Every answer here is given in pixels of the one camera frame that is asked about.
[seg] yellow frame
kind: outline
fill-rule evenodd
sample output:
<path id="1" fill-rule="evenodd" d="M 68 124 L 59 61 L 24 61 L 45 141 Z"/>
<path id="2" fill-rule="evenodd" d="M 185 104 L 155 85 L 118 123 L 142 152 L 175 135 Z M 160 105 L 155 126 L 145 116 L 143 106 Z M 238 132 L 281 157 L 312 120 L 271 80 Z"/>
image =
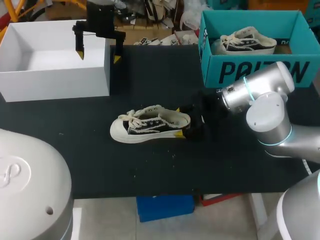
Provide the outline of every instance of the yellow frame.
<path id="1" fill-rule="evenodd" d="M 18 15 L 22 9 L 22 7 L 25 5 L 26 0 L 20 0 L 18 6 L 16 7 L 16 9 L 14 8 L 11 0 L 4 0 L 4 4 L 8 10 L 8 13 L 11 17 L 11 21 L 14 23 L 17 23 L 19 18 L 21 18 L 22 16 L 24 16 L 25 14 L 27 14 L 28 12 L 30 12 L 31 10 L 33 10 L 34 8 L 38 7 L 40 4 L 43 4 L 45 0 L 38 0 L 38 2 L 31 8 L 27 9 L 26 11 L 24 11 L 24 13 Z M 72 3 L 75 4 L 77 6 L 79 6 L 80 8 L 82 8 L 83 10 L 87 10 L 86 6 L 79 2 L 78 0 L 52 0 L 53 2 L 67 2 L 67 3 Z M 8 27 L 5 27 L 3 30 L 0 31 L 0 43 L 2 38 L 4 37 L 6 30 Z"/>

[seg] teal box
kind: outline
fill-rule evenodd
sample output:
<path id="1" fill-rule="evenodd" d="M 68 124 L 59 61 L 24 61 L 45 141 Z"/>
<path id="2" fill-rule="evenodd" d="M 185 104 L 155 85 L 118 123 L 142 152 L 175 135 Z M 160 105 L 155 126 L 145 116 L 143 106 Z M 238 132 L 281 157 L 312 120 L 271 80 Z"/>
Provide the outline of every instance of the teal box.
<path id="1" fill-rule="evenodd" d="M 240 5 L 241 0 L 207 0 L 208 6 L 214 10 L 229 10 Z"/>
<path id="2" fill-rule="evenodd" d="M 304 16 L 311 28 L 320 26 L 320 0 L 309 0 Z"/>
<path id="3" fill-rule="evenodd" d="M 210 44 L 253 26 L 261 34 L 289 45 L 292 54 L 213 55 Z M 222 88 L 274 62 L 283 62 L 296 87 L 309 87 L 320 66 L 320 45 L 300 11 L 206 10 L 201 16 L 198 49 L 203 82 Z"/>

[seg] logo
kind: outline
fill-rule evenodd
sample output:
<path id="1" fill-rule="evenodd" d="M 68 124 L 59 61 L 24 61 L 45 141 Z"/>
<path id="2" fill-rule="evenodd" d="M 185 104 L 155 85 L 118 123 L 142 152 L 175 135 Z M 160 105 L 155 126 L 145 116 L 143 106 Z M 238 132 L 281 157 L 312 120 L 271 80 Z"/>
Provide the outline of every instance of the logo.
<path id="1" fill-rule="evenodd" d="M 237 65 L 232 61 L 224 61 L 221 67 L 219 84 L 222 84 L 224 82 L 226 76 L 229 76 L 229 78 L 233 78 L 233 81 L 236 81 L 241 77 L 251 74 L 251 72 L 259 70 L 261 67 L 264 67 L 264 65 L 270 65 L 273 63 L 274 61 L 244 61 Z M 293 63 L 283 61 L 283 63 L 289 69 L 292 77 L 295 79 L 295 82 L 297 84 L 301 83 L 310 64 L 309 61 L 306 61 L 304 63 L 299 61 L 295 61 Z"/>
<path id="2" fill-rule="evenodd" d="M 200 62 L 202 61 L 202 54 L 204 53 L 204 50 L 205 50 L 207 37 L 208 37 L 208 33 L 207 33 L 207 29 L 205 28 L 203 33 L 201 49 L 200 49 Z"/>
<path id="3" fill-rule="evenodd" d="M 31 179 L 31 168 L 19 156 L 0 156 L 0 198 L 19 193 Z"/>
<path id="4" fill-rule="evenodd" d="M 18 163 L 11 164 L 7 167 L 5 173 L 0 174 L 0 189 L 10 184 L 11 179 L 16 178 L 21 173 L 21 166 Z"/>

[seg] table surface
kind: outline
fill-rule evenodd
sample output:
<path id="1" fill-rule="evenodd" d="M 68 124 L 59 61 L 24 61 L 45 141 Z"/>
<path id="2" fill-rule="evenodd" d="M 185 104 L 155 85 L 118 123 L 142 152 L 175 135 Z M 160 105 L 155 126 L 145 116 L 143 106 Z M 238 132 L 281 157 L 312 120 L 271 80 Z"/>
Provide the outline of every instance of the table surface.
<path id="1" fill-rule="evenodd" d="M 301 159 L 267 155 L 244 114 L 225 119 L 212 142 L 112 140 L 118 115 L 155 104 L 175 109 L 202 88 L 196 46 L 126 46 L 121 64 L 111 69 L 111 96 L 2 101 L 0 126 L 55 147 L 69 166 L 76 199 L 282 192 L 307 176 Z M 320 125 L 313 86 L 296 89 L 287 109 L 294 124 Z"/>

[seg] white box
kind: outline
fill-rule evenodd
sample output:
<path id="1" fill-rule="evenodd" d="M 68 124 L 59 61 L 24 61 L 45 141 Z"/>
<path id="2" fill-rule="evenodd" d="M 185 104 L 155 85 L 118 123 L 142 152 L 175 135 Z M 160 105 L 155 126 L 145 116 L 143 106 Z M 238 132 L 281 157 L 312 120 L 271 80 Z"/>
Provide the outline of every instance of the white box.
<path id="1" fill-rule="evenodd" d="M 0 44 L 0 92 L 6 102 L 109 96 L 110 44 L 75 20 L 11 23 Z"/>

